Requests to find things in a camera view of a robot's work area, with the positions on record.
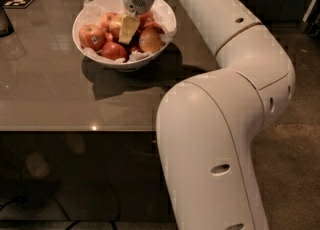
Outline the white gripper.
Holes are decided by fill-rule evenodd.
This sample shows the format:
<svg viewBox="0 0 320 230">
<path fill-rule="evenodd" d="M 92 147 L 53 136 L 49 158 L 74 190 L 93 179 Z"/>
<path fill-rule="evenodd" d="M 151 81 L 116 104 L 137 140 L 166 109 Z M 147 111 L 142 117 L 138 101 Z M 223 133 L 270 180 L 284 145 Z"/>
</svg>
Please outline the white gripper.
<svg viewBox="0 0 320 230">
<path fill-rule="evenodd" d="M 155 0 L 122 0 L 124 8 L 131 13 L 125 14 L 121 19 L 118 41 L 128 45 L 139 28 L 138 15 L 147 13 Z"/>
</svg>

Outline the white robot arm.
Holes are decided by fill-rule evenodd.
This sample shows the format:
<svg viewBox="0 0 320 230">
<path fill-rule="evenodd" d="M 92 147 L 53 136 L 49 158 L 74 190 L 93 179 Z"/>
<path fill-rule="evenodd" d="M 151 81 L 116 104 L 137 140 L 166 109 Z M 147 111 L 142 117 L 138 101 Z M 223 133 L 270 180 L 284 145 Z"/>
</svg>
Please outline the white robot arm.
<svg viewBox="0 0 320 230">
<path fill-rule="evenodd" d="M 123 0 L 144 13 L 155 0 Z M 293 64 L 239 0 L 179 0 L 218 70 L 173 86 L 157 112 L 161 165 L 178 230 L 269 230 L 254 137 L 287 108 Z"/>
</svg>

